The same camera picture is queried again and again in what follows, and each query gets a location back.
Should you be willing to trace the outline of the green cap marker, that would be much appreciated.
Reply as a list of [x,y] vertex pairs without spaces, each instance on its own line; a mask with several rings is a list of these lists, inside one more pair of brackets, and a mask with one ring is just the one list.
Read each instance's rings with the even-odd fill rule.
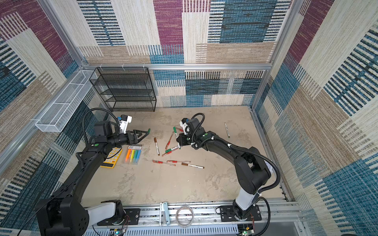
[[178,145],[178,146],[175,146],[175,147],[173,147],[173,148],[170,148],[170,149],[166,150],[165,153],[169,153],[169,152],[171,152],[171,151],[175,151],[175,150],[180,149],[180,148],[181,148],[181,147]]
[[178,138],[178,133],[175,126],[173,127],[173,130],[174,130],[175,137]]
[[229,134],[229,130],[228,130],[227,124],[224,123],[224,126],[225,126],[225,130],[226,130],[227,136],[228,136],[228,138],[230,138],[230,134]]

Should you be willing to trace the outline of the brown cap marker bottom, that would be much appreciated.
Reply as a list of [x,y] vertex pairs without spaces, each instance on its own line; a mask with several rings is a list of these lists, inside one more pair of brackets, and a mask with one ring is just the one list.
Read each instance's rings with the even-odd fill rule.
[[204,169],[203,166],[198,166],[198,165],[194,165],[194,164],[190,164],[190,163],[181,163],[181,165],[183,165],[183,166],[189,166],[189,167],[194,167],[194,168],[199,168],[199,169]]

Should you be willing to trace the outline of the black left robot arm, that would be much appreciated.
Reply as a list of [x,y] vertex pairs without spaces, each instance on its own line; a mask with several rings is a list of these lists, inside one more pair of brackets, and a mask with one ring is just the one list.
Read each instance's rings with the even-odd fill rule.
[[62,186],[49,199],[36,205],[36,218],[43,236],[82,236],[90,226],[117,216],[123,220],[120,203],[106,202],[98,207],[85,209],[81,205],[84,192],[92,177],[115,147],[135,145],[146,138],[150,131],[127,130],[128,116],[116,117],[106,111],[115,121],[101,121],[94,125],[90,142],[84,136],[85,148],[77,152],[78,164]]

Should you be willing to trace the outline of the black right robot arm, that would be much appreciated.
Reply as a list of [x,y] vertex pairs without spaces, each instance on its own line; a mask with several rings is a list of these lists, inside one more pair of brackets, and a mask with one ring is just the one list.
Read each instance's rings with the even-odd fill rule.
[[241,189],[233,201],[233,211],[237,220],[245,220],[262,199],[262,193],[274,189],[281,182],[279,168],[257,148],[240,147],[212,131],[205,131],[202,127],[204,120],[203,113],[197,113],[191,119],[183,118],[180,126],[184,132],[177,136],[176,141],[180,146],[216,153],[234,165]]

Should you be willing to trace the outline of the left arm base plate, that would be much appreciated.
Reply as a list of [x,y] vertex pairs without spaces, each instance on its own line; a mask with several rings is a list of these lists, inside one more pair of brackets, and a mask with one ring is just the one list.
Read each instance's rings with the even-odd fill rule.
[[98,222],[97,226],[126,226],[137,225],[139,222],[139,208],[124,208],[121,214],[115,214],[113,217]]

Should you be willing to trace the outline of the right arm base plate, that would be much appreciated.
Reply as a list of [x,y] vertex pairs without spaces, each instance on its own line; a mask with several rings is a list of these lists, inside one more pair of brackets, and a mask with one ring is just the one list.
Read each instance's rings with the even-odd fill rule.
[[238,206],[220,206],[216,208],[222,222],[232,221],[261,221],[262,216],[258,205],[242,210]]

